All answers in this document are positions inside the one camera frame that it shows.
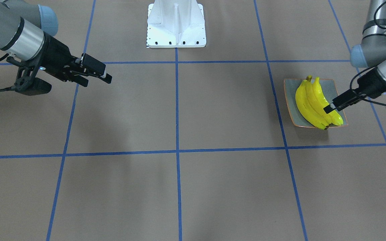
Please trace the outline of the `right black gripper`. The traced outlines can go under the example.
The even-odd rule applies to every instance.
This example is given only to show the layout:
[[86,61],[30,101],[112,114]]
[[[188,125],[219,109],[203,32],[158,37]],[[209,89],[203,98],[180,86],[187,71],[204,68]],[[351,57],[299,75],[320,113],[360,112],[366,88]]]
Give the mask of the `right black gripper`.
[[44,44],[37,57],[42,60],[41,67],[44,71],[60,81],[75,82],[87,87],[86,77],[92,76],[107,84],[112,82],[112,75],[106,73],[106,64],[87,53],[83,53],[80,57],[71,55],[65,44],[46,32]]

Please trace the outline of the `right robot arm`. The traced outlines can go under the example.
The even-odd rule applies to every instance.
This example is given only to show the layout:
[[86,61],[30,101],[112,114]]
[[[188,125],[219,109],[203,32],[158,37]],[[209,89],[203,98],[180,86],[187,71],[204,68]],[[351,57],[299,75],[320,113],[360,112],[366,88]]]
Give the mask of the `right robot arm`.
[[73,56],[69,47],[55,38],[57,32],[58,18],[51,8],[23,0],[0,0],[0,50],[6,53],[2,60],[18,67],[14,85],[0,92],[48,93],[52,85],[37,78],[39,70],[83,87],[88,86],[87,76],[112,82],[104,63],[86,53]]

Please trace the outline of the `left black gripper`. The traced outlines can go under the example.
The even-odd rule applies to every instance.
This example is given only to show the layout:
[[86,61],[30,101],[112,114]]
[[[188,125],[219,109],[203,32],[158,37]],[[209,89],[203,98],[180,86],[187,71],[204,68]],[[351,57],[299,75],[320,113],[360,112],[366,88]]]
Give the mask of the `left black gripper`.
[[361,100],[366,100],[367,97],[376,99],[386,92],[386,81],[380,75],[378,68],[368,68],[358,73],[352,78],[352,82],[357,81],[356,89],[349,89],[338,95],[332,102],[324,107],[326,114],[343,109],[357,104]]

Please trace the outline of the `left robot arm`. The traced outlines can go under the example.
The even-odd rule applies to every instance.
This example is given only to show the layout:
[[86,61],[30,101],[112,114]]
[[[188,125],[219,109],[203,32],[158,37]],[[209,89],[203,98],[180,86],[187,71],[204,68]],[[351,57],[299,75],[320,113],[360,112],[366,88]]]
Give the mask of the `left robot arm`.
[[352,47],[350,62],[353,67],[364,69],[354,77],[358,87],[350,86],[334,98],[324,107],[327,114],[334,110],[342,111],[362,100],[374,103],[386,92],[386,0],[370,1],[363,39]]

